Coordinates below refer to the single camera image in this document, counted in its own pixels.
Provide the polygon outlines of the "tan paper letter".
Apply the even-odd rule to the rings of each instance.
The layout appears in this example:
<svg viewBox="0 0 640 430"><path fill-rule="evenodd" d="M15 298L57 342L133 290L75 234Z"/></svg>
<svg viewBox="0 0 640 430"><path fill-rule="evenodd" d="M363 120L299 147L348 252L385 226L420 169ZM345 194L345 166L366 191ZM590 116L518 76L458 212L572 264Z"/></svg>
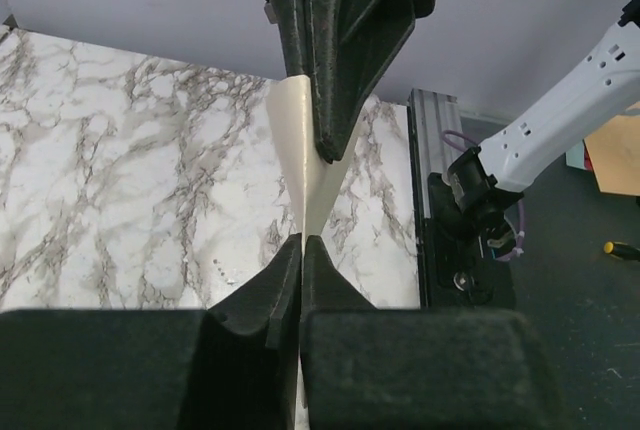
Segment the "tan paper letter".
<svg viewBox="0 0 640 430"><path fill-rule="evenodd" d="M314 142L311 80L306 75L272 85L266 110L296 232L303 245L314 237L320 250L320 266L311 271L311 282L302 285L302 317L313 307L369 307L364 296L333 266L320 239L351 164L356 138L349 138L343 160L329 164L319 156Z"/></svg>

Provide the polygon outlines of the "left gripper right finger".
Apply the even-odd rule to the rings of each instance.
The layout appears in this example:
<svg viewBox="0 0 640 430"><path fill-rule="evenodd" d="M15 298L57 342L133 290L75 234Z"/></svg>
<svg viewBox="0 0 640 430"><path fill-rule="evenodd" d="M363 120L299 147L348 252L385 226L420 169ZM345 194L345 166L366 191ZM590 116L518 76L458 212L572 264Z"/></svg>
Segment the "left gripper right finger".
<svg viewBox="0 0 640 430"><path fill-rule="evenodd" d="M302 271L300 353L313 429L561 429L542 342L507 310L378 309L317 236Z"/></svg>

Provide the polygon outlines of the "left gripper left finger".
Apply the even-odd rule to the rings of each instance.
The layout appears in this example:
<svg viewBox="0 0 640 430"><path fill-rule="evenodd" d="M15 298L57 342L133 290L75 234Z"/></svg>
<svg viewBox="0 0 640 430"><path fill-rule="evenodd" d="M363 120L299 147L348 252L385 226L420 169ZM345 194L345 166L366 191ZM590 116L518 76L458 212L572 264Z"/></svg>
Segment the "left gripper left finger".
<svg viewBox="0 0 640 430"><path fill-rule="evenodd" d="M290 429L302 245L208 309L1 316L5 429Z"/></svg>

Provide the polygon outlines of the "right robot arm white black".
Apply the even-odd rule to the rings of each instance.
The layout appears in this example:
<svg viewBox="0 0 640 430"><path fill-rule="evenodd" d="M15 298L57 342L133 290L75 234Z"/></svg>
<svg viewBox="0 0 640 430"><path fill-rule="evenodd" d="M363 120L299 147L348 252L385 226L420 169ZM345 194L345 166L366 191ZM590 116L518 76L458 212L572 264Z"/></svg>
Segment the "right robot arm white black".
<svg viewBox="0 0 640 430"><path fill-rule="evenodd" d="M270 129L297 230L322 232L355 149L360 112L436 0L266 0L279 30L284 80L267 99ZM447 170L473 233L504 211L562 153L639 99L639 0L562 80Z"/></svg>

